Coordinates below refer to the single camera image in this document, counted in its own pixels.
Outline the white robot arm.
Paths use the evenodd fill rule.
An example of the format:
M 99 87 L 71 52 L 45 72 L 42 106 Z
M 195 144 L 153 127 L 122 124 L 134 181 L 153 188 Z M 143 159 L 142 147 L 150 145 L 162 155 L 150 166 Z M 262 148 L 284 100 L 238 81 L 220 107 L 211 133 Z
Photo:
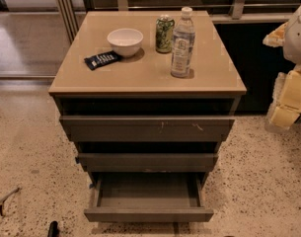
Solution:
M 282 47 L 286 60 L 295 64 L 287 74 L 279 72 L 267 111 L 267 126 L 288 130 L 301 117 L 301 5 L 291 18 L 269 33 L 263 44 Z

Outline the yellow-white gripper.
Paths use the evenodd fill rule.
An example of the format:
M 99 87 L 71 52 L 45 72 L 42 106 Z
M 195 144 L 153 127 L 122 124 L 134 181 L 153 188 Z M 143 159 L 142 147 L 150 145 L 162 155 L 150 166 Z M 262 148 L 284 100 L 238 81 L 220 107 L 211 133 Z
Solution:
M 301 116 L 301 65 L 287 74 L 279 72 L 273 87 L 272 103 L 267 111 L 270 125 L 289 129 Z

